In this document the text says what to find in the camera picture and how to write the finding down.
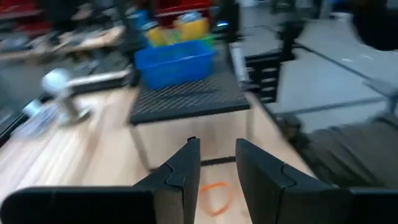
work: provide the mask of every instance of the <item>blue plastic basket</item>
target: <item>blue plastic basket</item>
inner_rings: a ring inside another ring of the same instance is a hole
[[[156,90],[206,78],[214,54],[205,43],[193,40],[140,50],[134,58],[145,86]]]

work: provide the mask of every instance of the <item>orange rubber band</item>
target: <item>orange rubber band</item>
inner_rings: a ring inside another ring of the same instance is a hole
[[[225,187],[228,191],[228,200],[226,202],[226,204],[221,207],[220,209],[216,210],[216,211],[212,211],[207,205],[205,206],[205,204],[203,203],[203,200],[200,200],[199,198],[199,207],[209,216],[217,216],[217,215],[221,215],[222,213],[224,213],[225,211],[227,211],[227,209],[229,208],[229,206],[231,205],[232,202],[232,189],[229,186],[229,184],[227,182],[215,182],[214,184],[209,184],[206,185],[204,187],[201,187],[199,189],[199,193],[198,195],[200,196],[202,193],[209,191],[210,189],[213,189],[215,187]]]

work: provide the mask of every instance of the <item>wooden tabletop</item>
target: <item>wooden tabletop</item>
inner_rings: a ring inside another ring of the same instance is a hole
[[[5,52],[0,53],[0,60],[17,60],[25,59],[29,57],[36,57],[42,54],[65,54],[69,52],[81,51],[81,50],[92,50],[100,47],[115,45],[117,39],[124,32],[123,26],[113,27],[109,30],[103,31],[102,35],[97,38],[86,39],[80,45],[68,46],[70,38],[63,38],[62,43],[59,46],[55,46],[50,52],[43,52],[33,50],[26,50],[20,52]]]
[[[93,110],[88,121],[69,128],[59,128],[54,123],[36,139],[11,138],[0,149],[0,200],[16,189],[32,185],[133,185],[145,177],[147,172],[138,158],[126,122],[137,92],[137,88],[120,88],[81,95],[77,101]],[[251,141],[313,175],[255,103],[252,112],[254,139]],[[244,113],[247,111],[143,125],[138,131],[148,149],[151,166],[166,161],[192,135],[201,138],[202,160],[233,156],[235,139],[245,137]],[[200,185],[226,180],[240,188],[235,164],[202,169]],[[242,206],[238,208],[246,209],[244,201]],[[209,222],[203,213],[197,213],[197,217],[200,222]]]

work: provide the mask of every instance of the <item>gray floor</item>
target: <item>gray floor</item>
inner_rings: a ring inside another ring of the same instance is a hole
[[[278,48],[279,41],[273,30],[278,29],[280,17],[270,15],[264,5],[243,8],[241,14],[244,55]],[[362,121],[384,109],[385,99],[366,87],[363,77],[379,77],[398,84],[398,63],[393,63],[398,60],[397,53],[370,49],[358,41],[348,23],[337,21],[310,22],[299,43],[329,60],[297,50],[298,60],[284,64],[278,102],[269,105],[274,112],[297,113],[305,130],[311,131]],[[330,60],[357,71],[363,77]],[[8,97],[16,102],[15,108],[20,108],[42,93],[40,79],[60,65],[73,67],[68,61],[39,67],[28,66],[24,62],[2,62],[1,89],[12,92]]]

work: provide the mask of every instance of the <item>yellow object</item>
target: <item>yellow object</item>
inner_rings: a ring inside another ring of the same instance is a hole
[[[208,32],[208,19],[202,18],[193,22],[181,23],[174,21],[175,28],[180,32],[182,41],[198,40],[206,36]]]
[[[167,45],[173,45],[176,43],[175,39],[171,35],[171,32],[168,29],[162,30],[162,35]]]
[[[145,37],[153,46],[167,45],[164,37],[164,32],[161,27],[154,27],[145,33]]]

